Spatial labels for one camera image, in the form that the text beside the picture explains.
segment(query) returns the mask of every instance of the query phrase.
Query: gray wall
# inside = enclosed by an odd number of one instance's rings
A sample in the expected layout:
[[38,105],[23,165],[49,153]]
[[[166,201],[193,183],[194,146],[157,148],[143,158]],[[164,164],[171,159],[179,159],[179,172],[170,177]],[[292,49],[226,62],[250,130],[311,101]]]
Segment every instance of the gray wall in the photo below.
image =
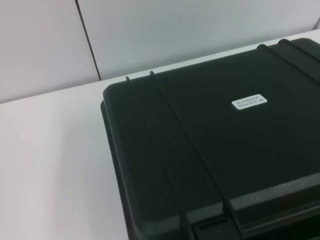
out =
[[78,0],[102,79],[312,30],[319,0]]

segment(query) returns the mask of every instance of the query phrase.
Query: white label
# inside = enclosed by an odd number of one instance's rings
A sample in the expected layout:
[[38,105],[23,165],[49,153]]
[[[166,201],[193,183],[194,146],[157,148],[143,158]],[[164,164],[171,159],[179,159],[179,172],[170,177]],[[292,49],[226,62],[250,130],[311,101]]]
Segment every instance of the white label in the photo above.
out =
[[264,104],[266,102],[268,102],[267,99],[261,96],[261,94],[256,94],[253,96],[247,96],[245,98],[235,100],[232,102],[232,104],[236,107],[236,109],[242,110],[242,109],[247,109],[259,104]]

